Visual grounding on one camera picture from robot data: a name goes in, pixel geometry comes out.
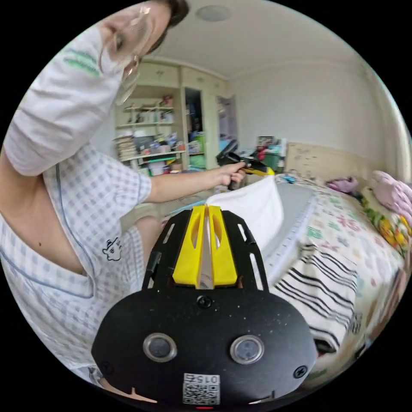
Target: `black and white striped towel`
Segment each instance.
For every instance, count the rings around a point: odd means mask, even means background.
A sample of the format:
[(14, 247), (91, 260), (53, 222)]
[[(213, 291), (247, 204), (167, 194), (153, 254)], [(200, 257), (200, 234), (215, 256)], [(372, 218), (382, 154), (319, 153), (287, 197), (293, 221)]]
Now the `black and white striped towel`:
[(356, 265), (313, 243), (301, 246), (300, 258), (271, 288), (305, 318), (321, 352), (336, 352), (354, 314)]

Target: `qr code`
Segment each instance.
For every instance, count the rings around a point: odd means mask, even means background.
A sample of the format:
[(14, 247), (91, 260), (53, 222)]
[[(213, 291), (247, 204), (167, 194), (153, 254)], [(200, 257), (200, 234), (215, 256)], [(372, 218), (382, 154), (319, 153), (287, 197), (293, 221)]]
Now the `qr code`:
[(185, 373), (183, 403), (187, 405), (218, 405), (220, 403), (220, 376)]

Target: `eyeglasses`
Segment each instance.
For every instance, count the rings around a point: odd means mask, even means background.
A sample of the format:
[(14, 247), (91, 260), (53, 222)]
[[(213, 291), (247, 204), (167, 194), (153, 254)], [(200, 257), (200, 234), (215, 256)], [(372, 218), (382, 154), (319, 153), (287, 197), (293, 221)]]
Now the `eyeglasses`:
[[(103, 74), (123, 71), (123, 82), (120, 86), (116, 103), (124, 103), (133, 92), (139, 78), (139, 65), (143, 52), (153, 33), (154, 22), (150, 13), (151, 8), (142, 6), (137, 12), (130, 12), (130, 18), (121, 30), (118, 30), (113, 37), (103, 45), (100, 56), (100, 69)], [(104, 53), (108, 53), (115, 65), (105, 63), (102, 58)]]

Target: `face mask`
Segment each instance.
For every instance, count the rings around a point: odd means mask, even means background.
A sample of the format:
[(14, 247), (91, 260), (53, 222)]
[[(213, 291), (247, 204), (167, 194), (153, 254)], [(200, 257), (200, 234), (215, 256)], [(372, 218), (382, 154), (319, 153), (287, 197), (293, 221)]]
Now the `face mask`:
[(4, 144), (15, 169), (36, 176), (75, 154), (109, 116), (122, 76), (96, 26), (75, 38), (39, 74), (13, 117)]

